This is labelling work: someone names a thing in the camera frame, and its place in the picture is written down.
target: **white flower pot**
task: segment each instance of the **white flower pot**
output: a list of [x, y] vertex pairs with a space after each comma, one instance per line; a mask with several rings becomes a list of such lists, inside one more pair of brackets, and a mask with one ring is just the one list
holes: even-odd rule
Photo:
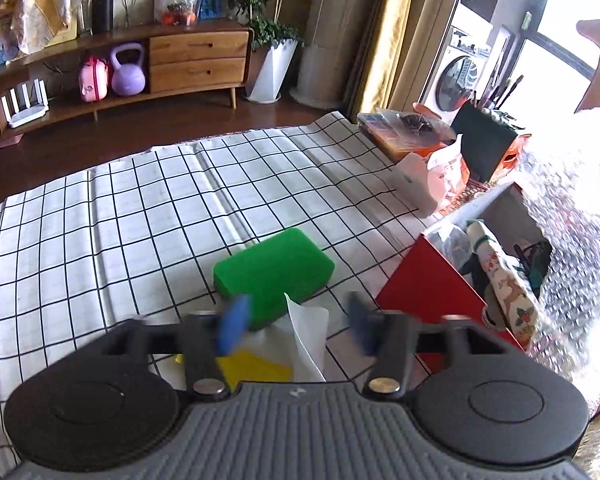
[[255, 83], [247, 85], [249, 101], [265, 105], [280, 99], [278, 93], [297, 46], [297, 41], [287, 40], [275, 48], [269, 48]]

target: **wooden drawer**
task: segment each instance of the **wooden drawer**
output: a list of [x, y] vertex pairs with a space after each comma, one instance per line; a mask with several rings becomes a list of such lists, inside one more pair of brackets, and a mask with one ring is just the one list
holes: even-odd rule
[[205, 59], [151, 66], [151, 93], [181, 88], [206, 89], [240, 86], [245, 59]]
[[249, 33], [246, 30], [159, 36], [149, 40], [149, 64], [245, 57], [248, 43]]

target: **circular pad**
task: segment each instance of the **circular pad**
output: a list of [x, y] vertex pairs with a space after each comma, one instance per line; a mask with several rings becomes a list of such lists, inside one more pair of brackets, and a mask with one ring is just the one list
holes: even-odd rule
[[525, 466], [572, 454], [589, 410], [568, 381], [525, 355], [474, 355], [416, 390], [413, 414], [456, 454]]
[[5, 405], [4, 425], [23, 459], [88, 472], [146, 454], [177, 416], [169, 383], [123, 357], [94, 356], [22, 383]]

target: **window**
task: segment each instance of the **window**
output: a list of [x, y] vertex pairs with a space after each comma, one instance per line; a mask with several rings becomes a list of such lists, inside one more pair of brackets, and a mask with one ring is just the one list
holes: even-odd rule
[[531, 124], [541, 114], [571, 113], [598, 66], [599, 49], [576, 31], [579, 20], [599, 20], [600, 0], [537, 0], [532, 21], [521, 31], [510, 77], [524, 74], [519, 91], [503, 109]]

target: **wooden floor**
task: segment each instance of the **wooden floor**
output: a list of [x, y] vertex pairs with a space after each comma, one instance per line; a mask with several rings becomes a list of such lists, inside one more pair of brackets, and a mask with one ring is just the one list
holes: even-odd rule
[[252, 128], [309, 124], [324, 114], [284, 96], [273, 105], [204, 92], [125, 105], [25, 134], [0, 150], [0, 202], [8, 196], [103, 162], [173, 144]]

